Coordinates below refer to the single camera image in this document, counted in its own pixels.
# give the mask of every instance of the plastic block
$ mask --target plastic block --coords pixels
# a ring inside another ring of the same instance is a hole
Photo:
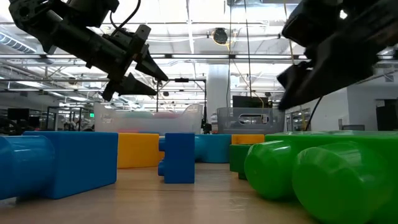
[[[255,144],[266,141],[263,134],[233,134],[232,144]]]
[[[398,222],[398,133],[330,131],[266,136],[244,163],[251,186],[294,198],[323,223]]]
[[[117,133],[33,131],[24,135],[45,136],[55,149],[54,179],[42,196],[63,198],[115,183]]]
[[[54,162],[45,137],[0,137],[0,200],[38,194],[53,180]]]
[[[230,134],[198,134],[195,137],[196,160],[210,163],[229,162]]]
[[[119,133],[118,168],[155,167],[160,161],[158,134]]]
[[[239,179],[246,180],[244,174],[244,161],[248,155],[251,145],[230,145],[229,146],[229,170],[237,172]]]
[[[195,182],[195,134],[166,133],[159,139],[159,151],[165,157],[159,162],[158,174],[166,184]]]

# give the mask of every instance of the gray container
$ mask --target gray container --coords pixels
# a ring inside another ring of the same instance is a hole
[[[270,108],[218,108],[219,134],[274,134],[284,131],[285,112]]]

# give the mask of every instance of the green toy block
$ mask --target green toy block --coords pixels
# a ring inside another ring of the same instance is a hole
[[[264,198],[298,198],[331,224],[398,223],[398,132],[281,133],[250,148],[244,172]]]
[[[238,178],[246,180],[244,174],[244,160],[248,154],[248,151],[252,145],[239,144],[229,146],[229,170],[231,172],[237,172]]]

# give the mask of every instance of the ceiling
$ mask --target ceiling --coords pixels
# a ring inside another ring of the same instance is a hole
[[[120,23],[134,10],[136,0],[119,0],[118,10],[113,15],[115,23]],[[154,55],[159,67],[169,78],[196,78],[206,79],[209,65],[226,65],[231,70],[231,89],[233,95],[245,95],[247,91],[246,77],[251,73],[252,88],[255,90],[275,91],[272,98],[278,100],[283,90],[276,81],[276,76],[291,64],[291,59],[281,58],[279,55],[290,55],[289,40],[279,38],[286,16],[296,7],[298,0],[273,0],[260,3],[260,0],[247,0],[246,12],[242,1],[237,1],[237,6],[230,8],[228,1],[224,0],[145,0],[142,1],[138,13],[124,27],[134,32],[139,24],[147,24],[151,33],[147,43],[150,52]],[[8,0],[0,0],[3,6],[9,4]],[[246,58],[236,59],[228,64],[228,59],[223,57],[201,58],[201,54],[228,55],[227,45],[218,45],[211,38],[212,32],[222,27],[229,35],[231,33],[231,54],[252,55],[249,63]],[[113,27],[109,17],[105,19],[100,28],[91,28],[99,35],[112,33]],[[0,34],[29,46],[37,54],[42,54],[42,48],[37,39],[19,30],[13,23],[6,7],[0,9]],[[291,43],[294,55],[302,55],[303,47]],[[106,84],[107,74],[97,68],[88,69],[85,63],[77,58],[71,57],[67,52],[57,49],[56,54],[62,56],[51,58],[51,64],[29,58],[30,55],[22,55],[22,52],[14,50],[10,46],[0,44],[0,62],[3,63],[3,78],[26,78],[26,79],[54,79],[68,80],[70,78],[98,80],[97,82],[49,82],[39,83],[44,87],[36,87],[36,83],[11,83],[9,88],[28,89],[101,89]],[[161,58],[165,54],[186,54],[180,58]],[[135,64],[131,65],[131,72],[138,80],[155,88],[152,77],[134,70]],[[168,91],[169,96],[160,94],[162,102],[161,110],[179,111],[192,103],[203,103],[203,82],[175,83],[170,82],[163,86],[162,91]],[[88,91],[53,91],[56,97],[65,98],[74,102],[89,102],[102,100],[98,92]],[[118,103],[119,108],[154,110],[155,99],[148,96],[123,96],[117,98],[113,103]]]

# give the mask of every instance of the green cylinder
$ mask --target green cylinder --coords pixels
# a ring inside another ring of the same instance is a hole
[[[303,150],[295,159],[292,183],[301,204],[333,224],[371,221],[394,188],[385,160],[356,142]]]
[[[252,188],[272,200],[294,197],[292,164],[297,154],[290,141],[253,145],[244,161],[244,172]]]

